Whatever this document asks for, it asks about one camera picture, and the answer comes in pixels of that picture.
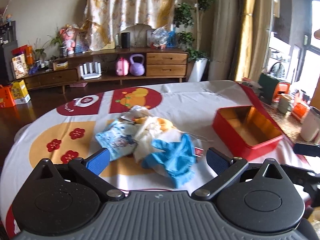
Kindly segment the light blue printed pouch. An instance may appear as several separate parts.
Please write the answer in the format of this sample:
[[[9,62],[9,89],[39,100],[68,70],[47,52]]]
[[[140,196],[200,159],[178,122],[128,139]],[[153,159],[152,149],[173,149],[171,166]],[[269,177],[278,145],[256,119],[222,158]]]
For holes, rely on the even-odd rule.
[[[115,161],[134,152],[137,143],[134,137],[138,127],[132,122],[114,120],[102,132],[95,135],[102,148],[110,152],[110,161]]]

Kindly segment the bright blue cloth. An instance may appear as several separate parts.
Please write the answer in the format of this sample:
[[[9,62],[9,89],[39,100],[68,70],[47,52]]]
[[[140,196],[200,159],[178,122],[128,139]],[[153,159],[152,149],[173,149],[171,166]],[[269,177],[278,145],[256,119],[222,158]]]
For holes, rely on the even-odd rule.
[[[142,168],[161,167],[176,189],[193,178],[191,167],[196,163],[196,155],[188,134],[183,133],[179,142],[153,139],[151,145],[158,151],[148,154],[142,160]]]

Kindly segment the white knitted cloth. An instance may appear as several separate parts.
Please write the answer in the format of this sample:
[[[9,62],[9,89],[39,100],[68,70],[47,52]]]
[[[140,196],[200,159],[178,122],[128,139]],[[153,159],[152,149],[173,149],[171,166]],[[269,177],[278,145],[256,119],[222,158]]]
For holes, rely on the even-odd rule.
[[[152,115],[146,107],[133,106],[123,113],[121,118],[132,122],[138,129],[133,135],[133,140],[137,143],[133,152],[137,164],[148,154],[158,151],[152,146],[153,139],[179,142],[183,134],[170,120]]]

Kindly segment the printed white red tablecloth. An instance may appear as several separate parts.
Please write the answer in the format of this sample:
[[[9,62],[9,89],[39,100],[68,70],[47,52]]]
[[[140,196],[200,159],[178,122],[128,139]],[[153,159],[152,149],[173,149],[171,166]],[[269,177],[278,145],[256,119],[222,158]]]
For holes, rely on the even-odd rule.
[[[125,194],[100,200],[77,183],[68,162],[102,149],[95,135],[133,106],[170,120],[191,138],[193,178],[176,189],[161,167],[142,168],[133,154],[110,161],[99,175]],[[233,158],[213,129],[216,111],[254,106],[280,129],[254,92],[232,81],[122,88],[73,99],[22,133],[1,174],[1,217],[10,239],[317,239],[319,175],[283,138],[248,161],[238,182],[211,200],[191,194],[217,174],[213,147]]]

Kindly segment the orange plastic stool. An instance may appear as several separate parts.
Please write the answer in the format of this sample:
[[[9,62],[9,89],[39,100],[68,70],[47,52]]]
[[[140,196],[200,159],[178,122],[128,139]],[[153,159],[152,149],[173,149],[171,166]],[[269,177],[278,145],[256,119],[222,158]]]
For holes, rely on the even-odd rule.
[[[274,89],[272,102],[278,102],[281,94],[289,94],[290,85],[291,83],[288,82],[279,82]]]

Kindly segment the dark green storage bin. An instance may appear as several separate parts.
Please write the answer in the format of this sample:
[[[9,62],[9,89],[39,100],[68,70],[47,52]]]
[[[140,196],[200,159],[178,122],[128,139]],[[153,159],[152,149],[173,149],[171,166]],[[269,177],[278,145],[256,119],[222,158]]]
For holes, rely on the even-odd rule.
[[[272,104],[274,91],[279,82],[279,79],[261,73],[258,84],[261,86],[260,98],[263,100],[264,103],[268,105]]]

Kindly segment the orange gift box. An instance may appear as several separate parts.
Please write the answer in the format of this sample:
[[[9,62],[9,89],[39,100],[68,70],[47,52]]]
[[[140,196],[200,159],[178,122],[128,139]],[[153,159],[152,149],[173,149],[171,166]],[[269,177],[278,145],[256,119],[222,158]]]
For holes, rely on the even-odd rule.
[[[9,86],[0,85],[0,108],[14,107],[15,101]]]

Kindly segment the snack box on console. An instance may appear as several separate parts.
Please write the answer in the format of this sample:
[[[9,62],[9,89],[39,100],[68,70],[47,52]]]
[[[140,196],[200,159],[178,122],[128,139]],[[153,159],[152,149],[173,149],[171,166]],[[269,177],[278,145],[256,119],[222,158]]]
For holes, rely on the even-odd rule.
[[[21,54],[12,58],[12,67],[17,79],[28,74],[28,67],[25,61],[25,55]]]

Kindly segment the small potted green plant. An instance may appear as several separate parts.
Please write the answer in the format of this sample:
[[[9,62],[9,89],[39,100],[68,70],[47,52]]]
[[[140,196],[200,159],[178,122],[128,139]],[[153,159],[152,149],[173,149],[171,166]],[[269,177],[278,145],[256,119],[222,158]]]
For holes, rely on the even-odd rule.
[[[63,38],[62,38],[62,35],[60,34],[60,31],[58,30],[56,32],[56,35],[50,36],[50,38],[51,38],[50,45],[53,47],[58,46],[60,57],[66,57],[67,56],[67,47],[63,42]]]

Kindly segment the black cylindrical speaker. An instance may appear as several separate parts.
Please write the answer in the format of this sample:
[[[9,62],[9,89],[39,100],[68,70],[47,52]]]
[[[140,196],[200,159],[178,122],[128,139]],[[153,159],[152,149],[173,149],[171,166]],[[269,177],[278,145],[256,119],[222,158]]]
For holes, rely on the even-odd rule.
[[[131,42],[130,42],[130,32],[123,32],[120,35],[121,38],[121,47],[122,48],[130,48]]]

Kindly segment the pink plush doll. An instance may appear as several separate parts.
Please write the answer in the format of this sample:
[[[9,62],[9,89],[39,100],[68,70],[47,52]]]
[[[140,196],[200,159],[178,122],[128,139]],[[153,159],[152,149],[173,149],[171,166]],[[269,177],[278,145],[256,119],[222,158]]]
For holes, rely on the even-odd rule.
[[[76,24],[66,25],[60,30],[62,44],[67,48],[67,55],[74,54],[75,37],[76,37],[77,30],[78,30],[78,26]]]

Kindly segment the blue plastic bag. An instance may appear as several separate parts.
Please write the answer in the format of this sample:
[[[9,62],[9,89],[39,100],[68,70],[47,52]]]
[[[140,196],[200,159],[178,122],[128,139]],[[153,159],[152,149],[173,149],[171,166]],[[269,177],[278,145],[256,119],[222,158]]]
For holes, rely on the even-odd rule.
[[[174,30],[168,32],[166,47],[176,48],[176,33]]]

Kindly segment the clear plastic bag items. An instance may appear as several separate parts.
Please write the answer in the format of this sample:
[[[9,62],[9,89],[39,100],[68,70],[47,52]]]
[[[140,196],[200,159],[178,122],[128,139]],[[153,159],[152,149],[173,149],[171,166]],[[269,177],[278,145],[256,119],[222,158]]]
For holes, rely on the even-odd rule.
[[[154,49],[165,49],[168,41],[168,31],[164,27],[157,28],[150,37],[150,47]]]

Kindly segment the black cabinet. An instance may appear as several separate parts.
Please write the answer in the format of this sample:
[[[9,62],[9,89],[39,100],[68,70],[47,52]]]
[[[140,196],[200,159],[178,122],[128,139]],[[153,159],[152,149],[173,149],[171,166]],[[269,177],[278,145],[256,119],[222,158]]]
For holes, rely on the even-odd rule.
[[[2,85],[15,79],[11,63],[13,58],[12,51],[16,48],[16,21],[11,21],[1,26],[0,75]]]

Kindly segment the green plant white pot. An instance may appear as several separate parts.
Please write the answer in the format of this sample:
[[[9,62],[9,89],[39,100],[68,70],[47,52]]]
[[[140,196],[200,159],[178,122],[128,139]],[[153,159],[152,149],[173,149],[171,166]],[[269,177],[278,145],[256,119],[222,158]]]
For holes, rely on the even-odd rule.
[[[202,20],[214,0],[189,0],[175,6],[173,24],[180,29],[177,42],[188,54],[187,82],[200,82],[208,62],[208,54],[200,49]]]

